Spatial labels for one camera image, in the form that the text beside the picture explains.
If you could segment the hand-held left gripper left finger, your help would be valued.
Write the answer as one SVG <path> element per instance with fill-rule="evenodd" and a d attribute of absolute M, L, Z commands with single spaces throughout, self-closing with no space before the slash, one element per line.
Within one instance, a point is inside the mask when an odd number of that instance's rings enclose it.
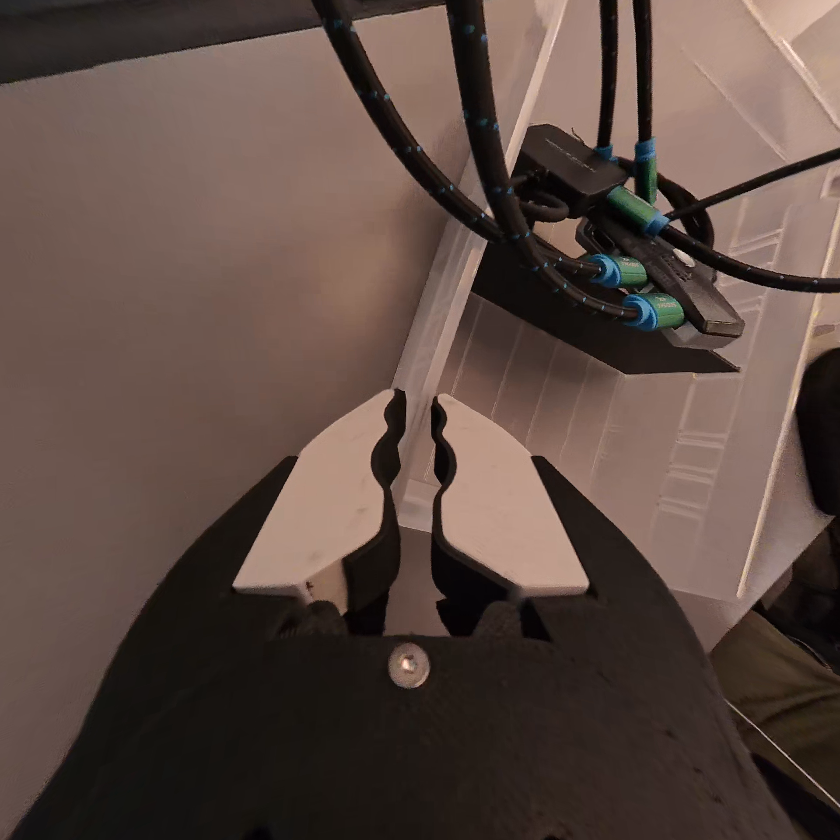
<path fill-rule="evenodd" d="M 294 459 L 234 582 L 239 594 L 330 602 L 358 613 L 400 567 L 392 483 L 406 396 L 384 390 L 343 415 Z"/>

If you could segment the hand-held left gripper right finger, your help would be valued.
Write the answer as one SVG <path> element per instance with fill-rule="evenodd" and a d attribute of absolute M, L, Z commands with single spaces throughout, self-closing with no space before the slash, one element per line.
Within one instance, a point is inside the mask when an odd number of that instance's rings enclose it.
<path fill-rule="evenodd" d="M 590 580 L 529 451 L 449 394 L 433 409 L 442 550 L 509 599 L 586 593 Z"/>

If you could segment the clear plastic bin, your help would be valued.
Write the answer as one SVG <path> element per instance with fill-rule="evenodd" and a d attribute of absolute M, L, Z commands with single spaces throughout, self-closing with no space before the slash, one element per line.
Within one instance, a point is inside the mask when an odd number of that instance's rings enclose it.
<path fill-rule="evenodd" d="M 497 2 L 492 42 L 512 36 L 509 80 L 497 96 L 507 134 L 553 122 L 586 135 L 596 78 L 575 90 L 566 74 L 596 73 L 595 9 L 587 2 Z M 821 88 L 792 44 L 774 31 L 776 2 L 654 2 L 655 133 L 665 173 L 705 195 L 838 145 L 838 99 Z M 420 82 L 419 103 L 455 119 L 455 70 L 444 11 L 411 13 L 408 47 L 386 47 Z M 712 208 L 719 249 L 803 275 L 838 270 L 834 173 L 801 175 Z M 624 375 L 543 335 L 469 293 L 480 245 L 447 223 L 394 384 L 419 401 L 409 417 L 412 460 L 400 524 L 430 532 L 434 445 L 427 405 L 452 395 L 573 482 L 678 591 L 745 602 L 777 579 L 825 517 L 794 478 L 791 415 L 817 324 L 837 323 L 838 295 L 762 290 L 727 277 L 722 291 L 745 332 L 723 351 L 739 371 Z"/>

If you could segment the person's olive pants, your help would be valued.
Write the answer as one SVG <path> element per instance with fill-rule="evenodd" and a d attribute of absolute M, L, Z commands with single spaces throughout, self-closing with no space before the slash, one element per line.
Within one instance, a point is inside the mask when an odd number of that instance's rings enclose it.
<path fill-rule="evenodd" d="M 838 813 L 838 519 L 712 649 L 742 739 L 782 783 Z"/>

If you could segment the black adapter box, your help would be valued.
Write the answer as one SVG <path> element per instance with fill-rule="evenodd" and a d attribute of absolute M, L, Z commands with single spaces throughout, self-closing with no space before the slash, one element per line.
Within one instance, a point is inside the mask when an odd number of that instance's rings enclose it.
<path fill-rule="evenodd" d="M 618 163 L 545 123 L 528 128 L 511 184 L 528 220 L 558 222 L 587 215 L 627 178 Z"/>

